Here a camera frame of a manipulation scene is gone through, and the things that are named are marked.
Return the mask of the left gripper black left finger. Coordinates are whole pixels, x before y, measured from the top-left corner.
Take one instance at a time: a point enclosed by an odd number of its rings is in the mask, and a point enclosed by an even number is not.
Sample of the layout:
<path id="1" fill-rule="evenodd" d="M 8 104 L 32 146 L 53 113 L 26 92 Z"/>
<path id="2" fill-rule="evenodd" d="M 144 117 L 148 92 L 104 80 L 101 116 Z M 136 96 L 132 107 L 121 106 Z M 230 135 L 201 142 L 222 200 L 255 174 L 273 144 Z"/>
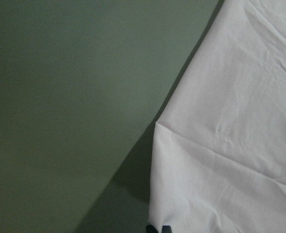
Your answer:
<path id="1" fill-rule="evenodd" d="M 146 233 L 158 233 L 157 229 L 151 224 L 146 226 Z"/>

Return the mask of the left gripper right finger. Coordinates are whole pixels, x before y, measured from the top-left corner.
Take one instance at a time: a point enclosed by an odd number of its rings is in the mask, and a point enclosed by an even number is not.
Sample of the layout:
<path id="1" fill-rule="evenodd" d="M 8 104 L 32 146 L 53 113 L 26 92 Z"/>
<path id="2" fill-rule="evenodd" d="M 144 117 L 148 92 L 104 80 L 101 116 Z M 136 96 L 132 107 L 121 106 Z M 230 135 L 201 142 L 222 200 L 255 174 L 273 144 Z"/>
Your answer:
<path id="1" fill-rule="evenodd" d="M 171 233 L 171 226 L 170 225 L 164 225 L 162 226 L 161 233 Z"/>

